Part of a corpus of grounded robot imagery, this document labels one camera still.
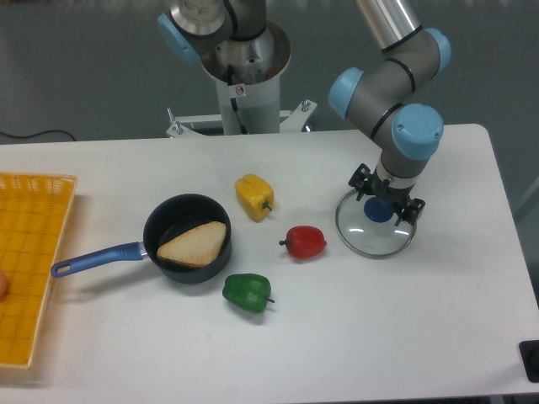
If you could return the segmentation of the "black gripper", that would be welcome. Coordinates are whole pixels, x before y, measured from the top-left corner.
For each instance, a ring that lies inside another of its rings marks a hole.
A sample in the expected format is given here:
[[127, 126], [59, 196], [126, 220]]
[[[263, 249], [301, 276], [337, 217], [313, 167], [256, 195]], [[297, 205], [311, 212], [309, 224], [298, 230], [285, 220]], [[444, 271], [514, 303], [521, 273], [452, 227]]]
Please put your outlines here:
[[352, 174], [348, 185], [355, 190], [357, 201], [364, 195], [372, 195], [390, 205], [397, 216], [395, 226], [402, 222], [416, 226], [424, 209], [422, 199], [410, 198], [415, 186], [413, 178], [397, 178], [377, 170], [371, 173], [371, 170], [361, 163]]

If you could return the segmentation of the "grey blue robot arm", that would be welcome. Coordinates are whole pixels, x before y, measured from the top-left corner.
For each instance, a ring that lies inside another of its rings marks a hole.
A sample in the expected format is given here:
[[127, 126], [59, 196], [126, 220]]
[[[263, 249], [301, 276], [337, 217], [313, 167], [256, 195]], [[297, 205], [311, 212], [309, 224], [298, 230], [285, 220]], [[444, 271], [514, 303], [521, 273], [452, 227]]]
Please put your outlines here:
[[[374, 169], [350, 179], [358, 196], [373, 195], [395, 218], [415, 224], [424, 208], [410, 191], [438, 148], [444, 123], [407, 98], [451, 59], [449, 40], [422, 26], [406, 1], [361, 1], [359, 9], [383, 54], [374, 72], [350, 68], [329, 90], [328, 102], [381, 148]], [[263, 1], [174, 1], [157, 20], [172, 52], [200, 63], [217, 87], [226, 134], [275, 133], [280, 128], [280, 74], [291, 46], [267, 18]]]

